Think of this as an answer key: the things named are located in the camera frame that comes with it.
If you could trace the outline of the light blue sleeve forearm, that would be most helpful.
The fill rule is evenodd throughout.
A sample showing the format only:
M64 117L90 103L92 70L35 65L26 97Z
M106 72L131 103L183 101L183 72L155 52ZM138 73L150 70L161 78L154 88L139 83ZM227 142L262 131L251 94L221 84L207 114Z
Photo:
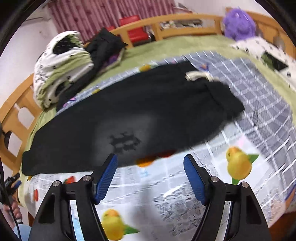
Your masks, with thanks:
M17 237L19 236L18 229L20 231L22 241L28 241L29 236L30 236L31 227L28 226L28 225L19 223L18 228L16 226L13 228L13 231L16 234Z

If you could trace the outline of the person's left hand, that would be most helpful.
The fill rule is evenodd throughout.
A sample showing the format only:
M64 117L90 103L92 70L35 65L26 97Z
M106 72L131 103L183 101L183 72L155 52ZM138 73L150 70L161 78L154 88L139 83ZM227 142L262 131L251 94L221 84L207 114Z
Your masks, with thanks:
M13 228L15 226L15 222L12 217L12 213L14 214L16 219L23 219L23 217L20 212L20 208L18 206L18 203L15 200L11 204L11 209L12 209L12 211L10 211L10 208L8 205L4 204L2 207L2 212L3 212L3 215L6 218L6 221L8 222L8 224L11 226L11 228Z

